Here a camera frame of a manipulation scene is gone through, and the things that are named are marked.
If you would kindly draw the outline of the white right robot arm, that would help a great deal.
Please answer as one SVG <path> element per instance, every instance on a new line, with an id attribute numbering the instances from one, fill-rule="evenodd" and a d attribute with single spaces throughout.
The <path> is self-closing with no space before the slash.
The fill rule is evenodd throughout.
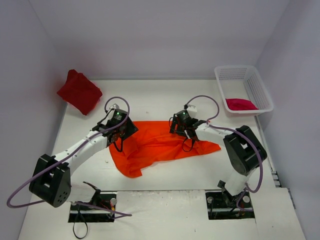
<path id="1" fill-rule="evenodd" d="M 169 132 L 191 140 L 192 145 L 205 141 L 226 149 L 233 170 L 226 181 L 218 184 L 225 205 L 233 206 L 244 191 L 256 193 L 260 189 L 267 152 L 247 125 L 236 129 L 215 126 L 209 120 L 192 118 L 184 109 L 173 115 Z"/>

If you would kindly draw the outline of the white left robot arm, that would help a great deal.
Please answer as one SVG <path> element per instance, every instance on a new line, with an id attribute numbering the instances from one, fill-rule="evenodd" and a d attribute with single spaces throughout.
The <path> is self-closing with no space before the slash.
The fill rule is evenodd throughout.
<path id="1" fill-rule="evenodd" d="M 29 191 L 52 207 L 65 202 L 82 203 L 87 209 L 96 209 L 101 201 L 101 190 L 88 181 L 73 183 L 73 173 L 96 153 L 124 142 L 138 131 L 126 111 L 111 109 L 89 133 L 73 146 L 55 155 L 42 155 L 35 166 Z"/>

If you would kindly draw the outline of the orange t shirt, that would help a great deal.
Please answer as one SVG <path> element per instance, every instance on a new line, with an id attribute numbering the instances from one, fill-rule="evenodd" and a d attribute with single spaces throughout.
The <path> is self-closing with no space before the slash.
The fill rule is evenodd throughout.
<path id="1" fill-rule="evenodd" d="M 221 146 L 197 141 L 169 133 L 166 121 L 134 121 L 138 131 L 123 142 L 121 152 L 115 145 L 108 149 L 118 171 L 128 178 L 142 176 L 142 169 L 156 162 L 179 160 L 194 156 L 208 155 L 221 150 Z"/>

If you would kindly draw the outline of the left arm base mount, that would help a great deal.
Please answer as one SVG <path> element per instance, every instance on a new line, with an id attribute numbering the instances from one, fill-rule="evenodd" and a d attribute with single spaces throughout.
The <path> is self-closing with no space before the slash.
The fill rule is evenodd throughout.
<path id="1" fill-rule="evenodd" d="M 83 181 L 86 187 L 94 190 L 94 195 L 86 204 L 98 206 L 107 210 L 116 210 L 117 194 L 115 192 L 102 192 L 93 184 Z M 70 205 L 69 223 L 113 223 L 115 214 L 104 210 L 99 210 L 91 206 Z"/>

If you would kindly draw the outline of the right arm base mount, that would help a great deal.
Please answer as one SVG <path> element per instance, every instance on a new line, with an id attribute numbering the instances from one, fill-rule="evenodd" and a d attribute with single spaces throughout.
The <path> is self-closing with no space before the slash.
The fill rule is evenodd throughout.
<path id="1" fill-rule="evenodd" d="M 246 191 L 243 198 L 239 200 L 241 193 L 231 196 L 224 185 L 225 182 L 220 180 L 218 187 L 222 187 L 221 189 L 205 191 L 208 219 L 212 221 L 254 219 L 255 213 L 250 193 Z"/>

